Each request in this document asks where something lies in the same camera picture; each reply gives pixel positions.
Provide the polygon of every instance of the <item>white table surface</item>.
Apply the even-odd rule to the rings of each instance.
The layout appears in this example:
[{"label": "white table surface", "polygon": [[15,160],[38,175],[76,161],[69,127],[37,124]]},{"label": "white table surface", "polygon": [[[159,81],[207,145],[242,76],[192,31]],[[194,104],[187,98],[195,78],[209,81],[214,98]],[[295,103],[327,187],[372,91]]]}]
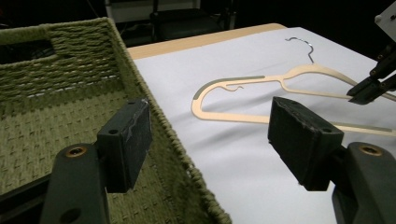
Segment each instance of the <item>white table surface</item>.
[{"label": "white table surface", "polygon": [[[135,60],[140,73],[177,135],[204,175],[208,188],[233,223],[336,223],[332,189],[307,192],[268,144],[266,124],[200,120],[191,113],[193,95],[207,82],[225,77],[271,76],[310,63],[337,70],[356,81],[366,78],[376,62],[302,28],[248,35],[200,48]],[[303,75],[288,82],[302,90],[346,93],[350,86],[330,77]],[[277,83],[244,86],[235,92],[215,89],[204,109],[269,115],[273,96],[296,100],[331,121],[395,129],[396,104],[377,99],[369,105],[347,100],[292,94]],[[396,154],[396,139],[346,133],[343,145],[368,142]]]}]

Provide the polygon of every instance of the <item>metal hanger hook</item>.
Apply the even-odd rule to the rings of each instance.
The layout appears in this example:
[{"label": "metal hanger hook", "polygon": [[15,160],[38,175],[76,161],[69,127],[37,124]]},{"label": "metal hanger hook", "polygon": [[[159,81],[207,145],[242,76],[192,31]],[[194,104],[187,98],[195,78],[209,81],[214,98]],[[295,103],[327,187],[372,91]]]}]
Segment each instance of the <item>metal hanger hook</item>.
[{"label": "metal hanger hook", "polygon": [[309,57],[309,60],[311,60],[311,62],[314,63],[314,60],[311,57],[311,54],[314,52],[314,47],[308,41],[300,39],[300,38],[297,38],[297,37],[291,37],[291,38],[285,39],[285,40],[291,41],[292,39],[303,41],[303,42],[305,42],[305,44],[307,44],[309,47],[311,47],[311,51],[309,51],[308,57]]}]

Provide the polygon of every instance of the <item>plastic hanger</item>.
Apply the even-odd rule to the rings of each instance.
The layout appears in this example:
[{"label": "plastic hanger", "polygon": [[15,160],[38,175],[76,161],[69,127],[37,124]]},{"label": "plastic hanger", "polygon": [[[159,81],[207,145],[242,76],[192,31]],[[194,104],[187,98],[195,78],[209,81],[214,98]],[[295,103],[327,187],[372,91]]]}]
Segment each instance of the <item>plastic hanger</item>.
[{"label": "plastic hanger", "polygon": [[[355,86],[357,84],[356,81],[351,78],[331,69],[328,67],[324,67],[318,63],[314,63],[311,57],[311,53],[314,51],[313,46],[305,40],[299,39],[297,37],[292,37],[290,39],[286,39],[288,41],[292,39],[297,39],[304,41],[311,48],[311,51],[308,53],[308,57],[311,60],[312,64],[304,64],[294,67],[289,70],[284,75],[277,76],[261,76],[261,77],[232,77],[232,78],[221,78],[211,82],[206,83],[203,87],[201,87],[198,92],[195,93],[192,104],[191,111],[192,114],[195,115],[199,119],[208,119],[208,120],[219,120],[219,121],[237,121],[237,122],[251,122],[251,123],[264,123],[268,124],[270,121],[269,116],[258,116],[258,115],[244,115],[244,114],[232,114],[232,113],[219,113],[219,112],[208,112],[202,110],[202,101],[205,96],[215,88],[223,88],[226,91],[237,91],[239,88],[243,88],[242,85],[252,84],[252,83],[262,83],[262,82],[271,82],[277,81],[280,83],[281,87],[288,92],[292,93],[300,93],[307,95],[316,95],[316,96],[325,96],[325,97],[334,97],[340,99],[351,99],[350,96],[342,95],[342,94],[334,94],[328,92],[320,92],[320,91],[303,91],[303,90],[294,90],[288,88],[285,80],[297,77],[306,73],[313,74],[322,74],[328,77],[337,78],[345,83]],[[390,99],[391,101],[396,101],[396,96],[391,94],[383,94],[383,97]],[[392,129],[386,128],[378,128],[373,126],[366,125],[358,125],[358,124],[348,124],[348,123],[340,123],[340,122],[332,122],[332,124],[338,129],[346,132],[357,132],[357,133],[371,133],[371,134],[380,134],[387,136],[396,136],[396,131]]]}]

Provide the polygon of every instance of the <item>green woven basket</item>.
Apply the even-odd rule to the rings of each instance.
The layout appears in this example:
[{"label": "green woven basket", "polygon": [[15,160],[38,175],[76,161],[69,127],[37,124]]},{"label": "green woven basket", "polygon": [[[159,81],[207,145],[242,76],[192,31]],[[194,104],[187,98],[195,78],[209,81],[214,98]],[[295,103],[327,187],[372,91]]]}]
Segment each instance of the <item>green woven basket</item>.
[{"label": "green woven basket", "polygon": [[48,40],[55,54],[0,64],[0,194],[96,140],[129,98],[148,97],[153,142],[133,190],[108,194],[112,223],[230,223],[106,18],[0,31],[0,45]]}]

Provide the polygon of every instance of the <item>clothes hanger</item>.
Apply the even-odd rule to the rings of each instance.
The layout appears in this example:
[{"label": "clothes hanger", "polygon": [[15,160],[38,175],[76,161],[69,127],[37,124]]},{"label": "clothes hanger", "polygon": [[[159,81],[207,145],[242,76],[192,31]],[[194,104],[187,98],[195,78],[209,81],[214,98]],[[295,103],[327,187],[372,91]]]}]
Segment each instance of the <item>clothes hanger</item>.
[{"label": "clothes hanger", "polygon": [[[328,77],[333,77],[344,81],[345,83],[355,86],[358,84],[356,81],[351,78],[331,69],[328,67],[324,67],[318,63],[314,63],[311,54],[314,51],[313,46],[305,40],[302,40],[297,37],[292,37],[286,39],[287,41],[291,41],[292,39],[297,39],[300,41],[304,41],[310,48],[311,51],[308,53],[308,57],[311,60],[311,64],[299,65],[297,67],[292,68],[284,75],[277,76],[260,76],[260,77],[232,77],[232,78],[221,78],[217,80],[213,80],[211,82],[206,83],[203,87],[201,87],[198,92],[195,93],[191,103],[191,112],[198,119],[208,119],[208,120],[218,120],[218,121],[237,121],[237,122],[250,122],[250,123],[264,123],[268,124],[270,121],[269,116],[258,116],[258,115],[244,115],[244,114],[232,114],[232,113],[219,113],[219,112],[208,112],[202,110],[202,101],[206,97],[206,95],[214,90],[215,88],[223,88],[226,91],[237,91],[239,88],[242,88],[242,85],[253,84],[253,83],[262,83],[262,82],[272,82],[277,81],[280,83],[281,87],[288,92],[292,93],[300,93],[307,95],[316,95],[316,96],[325,96],[325,97],[333,97],[340,99],[351,99],[351,96],[335,94],[329,92],[321,92],[321,91],[304,91],[304,90],[294,90],[289,88],[285,80],[297,77],[306,73],[313,74],[322,74]],[[396,101],[396,96],[385,93],[382,95],[383,97]],[[373,126],[366,125],[358,125],[358,124],[349,124],[349,123],[341,123],[341,122],[332,122],[332,124],[338,129],[346,132],[356,132],[356,133],[371,133],[371,134],[380,134],[386,136],[396,136],[396,130],[387,129],[387,128],[378,128]]]}]

